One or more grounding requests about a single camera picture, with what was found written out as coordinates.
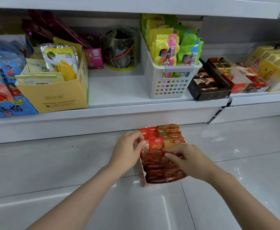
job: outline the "white plastic basket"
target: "white plastic basket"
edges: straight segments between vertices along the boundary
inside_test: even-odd
[[[151,54],[146,46],[145,40],[141,35],[141,65],[149,85],[150,96],[152,99],[182,97],[187,90],[193,76],[198,73],[199,65],[186,66],[156,66]],[[187,73],[188,77],[162,78],[163,73]]]

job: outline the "white tiled floor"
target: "white tiled floor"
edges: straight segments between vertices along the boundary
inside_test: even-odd
[[[181,131],[280,218],[280,116]],[[91,178],[123,133],[0,144],[0,230],[27,227]],[[142,188],[139,174],[137,166],[113,185],[88,229],[240,229],[208,184],[185,178]]]

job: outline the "transparent plastic container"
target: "transparent plastic container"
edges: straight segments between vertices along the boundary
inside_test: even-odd
[[[140,34],[121,26],[107,28],[103,34],[103,56],[106,66],[117,71],[134,69],[140,59]]]

